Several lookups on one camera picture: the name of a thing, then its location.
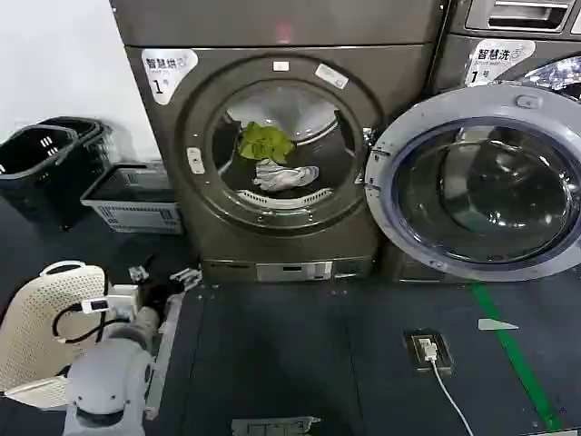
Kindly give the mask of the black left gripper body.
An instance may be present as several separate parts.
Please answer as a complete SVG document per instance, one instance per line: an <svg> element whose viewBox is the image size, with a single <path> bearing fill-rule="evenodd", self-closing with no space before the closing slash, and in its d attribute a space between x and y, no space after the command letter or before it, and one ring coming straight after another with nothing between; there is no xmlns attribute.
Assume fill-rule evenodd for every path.
<svg viewBox="0 0 581 436"><path fill-rule="evenodd" d="M172 286L169 282L155 281L151 278L137 283L138 302L141 307L149 307L158 314L165 314L167 300Z"/></svg>

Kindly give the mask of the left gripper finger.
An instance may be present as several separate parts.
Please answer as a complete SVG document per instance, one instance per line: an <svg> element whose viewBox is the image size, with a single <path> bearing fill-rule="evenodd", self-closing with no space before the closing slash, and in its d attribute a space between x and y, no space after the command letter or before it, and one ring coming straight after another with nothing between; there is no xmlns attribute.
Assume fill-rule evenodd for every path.
<svg viewBox="0 0 581 436"><path fill-rule="evenodd" d="M183 269L169 277L169 284L174 292L187 292L197 287L201 281L202 272L193 268Z"/></svg>
<svg viewBox="0 0 581 436"><path fill-rule="evenodd" d="M150 274L148 269L151 267L153 259L154 255L152 254L142 264L128 268L128 273L133 283L143 283L149 279Z"/></svg>

